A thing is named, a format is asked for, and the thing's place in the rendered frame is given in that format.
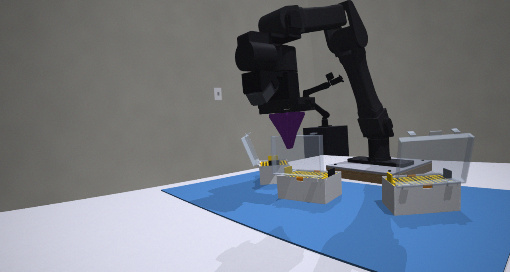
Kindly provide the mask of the blue bench mat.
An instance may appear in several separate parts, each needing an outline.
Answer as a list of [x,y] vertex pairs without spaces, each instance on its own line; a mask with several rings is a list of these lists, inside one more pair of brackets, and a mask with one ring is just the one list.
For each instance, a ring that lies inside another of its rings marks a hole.
[[461,210],[394,216],[381,186],[342,181],[327,204],[278,199],[260,171],[161,189],[281,241],[370,272],[504,272],[510,190],[461,186]]

